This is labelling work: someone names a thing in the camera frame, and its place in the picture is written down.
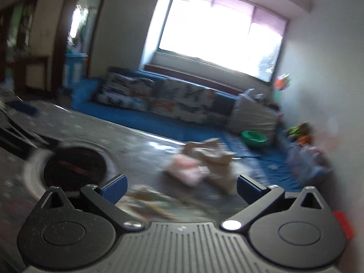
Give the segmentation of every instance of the triangular cutout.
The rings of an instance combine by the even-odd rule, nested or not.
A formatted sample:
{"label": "triangular cutout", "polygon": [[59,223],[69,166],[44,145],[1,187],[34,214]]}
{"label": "triangular cutout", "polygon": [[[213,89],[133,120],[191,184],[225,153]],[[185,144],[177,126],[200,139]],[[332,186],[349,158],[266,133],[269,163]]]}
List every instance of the triangular cutout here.
{"label": "triangular cutout", "polygon": [[306,197],[305,199],[303,199],[301,206],[313,209],[322,209],[321,204],[313,193],[306,194]]}
{"label": "triangular cutout", "polygon": [[43,203],[43,209],[62,207],[63,202],[58,193],[50,193],[47,200]]}

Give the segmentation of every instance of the gray gripper base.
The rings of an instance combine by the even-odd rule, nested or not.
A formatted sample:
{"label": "gray gripper base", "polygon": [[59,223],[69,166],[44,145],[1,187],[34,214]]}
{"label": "gray gripper base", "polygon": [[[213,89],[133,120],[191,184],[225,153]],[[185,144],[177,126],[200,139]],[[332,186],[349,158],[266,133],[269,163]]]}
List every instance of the gray gripper base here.
{"label": "gray gripper base", "polygon": [[[24,273],[45,271],[28,267]],[[293,273],[266,263],[239,234],[213,223],[153,222],[149,229],[125,234],[111,253],[69,273]],[[335,267],[320,273],[340,273]]]}

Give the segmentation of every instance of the window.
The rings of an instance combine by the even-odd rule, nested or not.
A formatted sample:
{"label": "window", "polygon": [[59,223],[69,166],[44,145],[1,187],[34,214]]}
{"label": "window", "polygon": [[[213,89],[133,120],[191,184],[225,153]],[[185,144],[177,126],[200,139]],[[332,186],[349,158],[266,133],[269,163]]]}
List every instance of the window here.
{"label": "window", "polygon": [[269,82],[286,22],[245,0],[172,0],[159,48]]}

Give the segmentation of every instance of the blue trash bin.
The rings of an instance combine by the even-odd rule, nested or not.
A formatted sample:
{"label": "blue trash bin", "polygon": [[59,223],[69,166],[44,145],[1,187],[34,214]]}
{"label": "blue trash bin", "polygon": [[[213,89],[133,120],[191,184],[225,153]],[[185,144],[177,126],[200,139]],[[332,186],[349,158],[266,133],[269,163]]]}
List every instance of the blue trash bin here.
{"label": "blue trash bin", "polygon": [[88,55],[86,53],[67,53],[65,56],[62,85],[69,87],[73,83],[81,81],[85,76],[85,62]]}

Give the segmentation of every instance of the pink package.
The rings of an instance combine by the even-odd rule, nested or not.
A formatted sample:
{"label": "pink package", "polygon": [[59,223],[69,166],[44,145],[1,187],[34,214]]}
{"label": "pink package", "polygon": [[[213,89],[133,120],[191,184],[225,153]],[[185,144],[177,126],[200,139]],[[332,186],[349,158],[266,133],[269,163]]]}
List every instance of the pink package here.
{"label": "pink package", "polygon": [[183,154],[174,155],[166,172],[189,187],[197,186],[207,175],[209,170],[201,166],[201,161]]}

